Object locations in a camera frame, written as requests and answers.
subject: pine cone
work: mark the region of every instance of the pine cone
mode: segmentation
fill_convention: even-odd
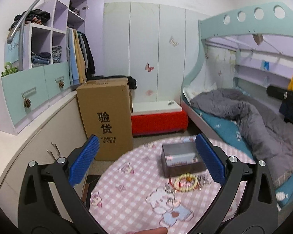
[[[60,88],[64,88],[64,82],[63,82],[63,81],[60,81],[60,82],[59,82],[59,87],[60,87]]]
[[[24,107],[25,108],[30,108],[31,107],[30,99],[28,99],[28,98],[24,99]]]

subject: red fabric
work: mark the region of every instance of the red fabric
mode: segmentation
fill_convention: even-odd
[[[132,134],[159,134],[186,130],[188,115],[182,110],[176,113],[158,113],[131,116]]]

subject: tablecloth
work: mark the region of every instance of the tablecloth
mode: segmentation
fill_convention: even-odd
[[[121,156],[101,176],[91,192],[90,213],[110,234],[129,234],[167,227],[168,233],[188,233],[203,216],[220,184],[212,181],[202,190],[167,194],[169,179],[163,177],[162,144],[194,141],[195,136],[174,137],[142,145]],[[246,154],[226,143],[210,140],[241,162],[254,163]],[[233,217],[246,182],[241,182],[225,220]]]

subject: gray comforter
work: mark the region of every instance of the gray comforter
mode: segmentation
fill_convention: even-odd
[[[241,135],[257,160],[264,160],[276,187],[293,173],[293,125],[241,91],[218,89],[191,100],[193,107],[236,120]]]

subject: blue gripper pad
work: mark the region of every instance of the blue gripper pad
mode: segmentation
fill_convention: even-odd
[[[69,183],[73,187],[80,184],[85,176],[90,164],[94,160],[99,151],[100,141],[97,136],[93,136],[88,140],[87,144],[83,146],[82,152],[76,158],[75,162],[69,169]]]
[[[201,134],[195,138],[195,145],[213,180],[223,186],[226,181],[225,167],[213,148]]]

